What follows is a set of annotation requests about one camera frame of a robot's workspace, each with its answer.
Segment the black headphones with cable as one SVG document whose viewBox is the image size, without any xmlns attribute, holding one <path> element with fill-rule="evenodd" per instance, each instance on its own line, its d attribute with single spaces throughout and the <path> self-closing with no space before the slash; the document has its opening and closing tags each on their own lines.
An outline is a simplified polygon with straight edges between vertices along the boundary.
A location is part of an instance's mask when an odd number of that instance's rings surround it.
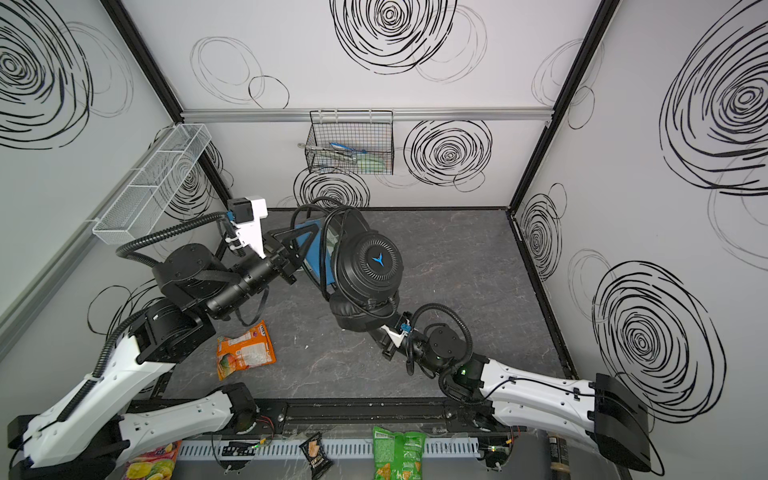
<svg viewBox="0 0 768 480">
<path fill-rule="evenodd" d="M 371 332 L 395 323 L 404 262 L 394 242 L 373 229 L 359 209 L 331 197 L 295 208 L 292 228 L 302 212 L 322 214 L 303 223 L 316 226 L 317 236 L 304 236 L 298 244 L 309 247 L 305 268 L 339 327 Z"/>
</svg>

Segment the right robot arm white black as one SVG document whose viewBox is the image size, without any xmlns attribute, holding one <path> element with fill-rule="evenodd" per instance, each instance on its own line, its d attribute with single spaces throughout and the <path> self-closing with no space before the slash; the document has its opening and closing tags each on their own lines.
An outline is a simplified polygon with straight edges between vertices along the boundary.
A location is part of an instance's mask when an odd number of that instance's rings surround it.
<svg viewBox="0 0 768 480">
<path fill-rule="evenodd" d="M 622 382 L 599 374 L 573 380 L 535 374 L 466 350 L 462 336 L 441 325 L 423 334 L 409 326 L 371 331 L 387 358 L 406 362 L 433 377 L 441 392 L 494 426 L 530 427 L 597 451 L 629 470 L 652 468 L 647 406 Z"/>
</svg>

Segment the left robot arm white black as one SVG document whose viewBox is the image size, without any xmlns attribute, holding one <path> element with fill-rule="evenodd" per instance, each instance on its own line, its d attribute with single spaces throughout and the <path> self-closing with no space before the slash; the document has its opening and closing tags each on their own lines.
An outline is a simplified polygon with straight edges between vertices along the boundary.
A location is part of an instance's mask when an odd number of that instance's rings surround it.
<svg viewBox="0 0 768 480">
<path fill-rule="evenodd" d="M 143 414 L 125 409 L 212 338 L 214 321 L 267 291 L 276 278 L 294 283 L 316 235 L 313 226 L 272 231 L 266 256 L 250 252 L 231 268 L 197 243 L 154 263 L 162 298 L 115 327 L 93 371 L 53 407 L 9 423 L 9 478 L 104 479 L 135 455 L 172 441 L 250 432 L 261 415 L 242 384 Z"/>
</svg>

